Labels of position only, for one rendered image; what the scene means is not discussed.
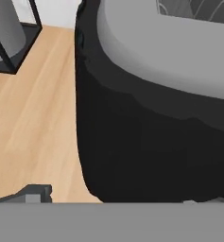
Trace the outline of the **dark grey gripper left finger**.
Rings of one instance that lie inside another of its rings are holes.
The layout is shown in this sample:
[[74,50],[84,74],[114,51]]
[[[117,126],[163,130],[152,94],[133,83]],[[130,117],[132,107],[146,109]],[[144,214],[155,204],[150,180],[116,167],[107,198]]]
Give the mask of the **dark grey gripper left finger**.
[[15,194],[0,198],[0,202],[51,203],[51,184],[28,184]]

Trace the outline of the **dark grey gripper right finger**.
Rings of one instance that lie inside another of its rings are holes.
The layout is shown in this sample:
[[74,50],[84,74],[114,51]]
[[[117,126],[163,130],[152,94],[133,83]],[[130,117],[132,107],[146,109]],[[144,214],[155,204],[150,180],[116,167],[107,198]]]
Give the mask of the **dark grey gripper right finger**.
[[185,200],[183,203],[224,203],[224,199],[211,199],[207,201]]

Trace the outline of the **black and grey toaster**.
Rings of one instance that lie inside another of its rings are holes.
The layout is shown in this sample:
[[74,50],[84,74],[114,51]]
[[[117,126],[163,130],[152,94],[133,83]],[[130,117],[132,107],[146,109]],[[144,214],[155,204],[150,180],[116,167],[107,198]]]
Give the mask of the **black and grey toaster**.
[[101,47],[101,0],[81,0],[75,27],[78,156],[103,202],[224,198],[224,100],[151,83]]

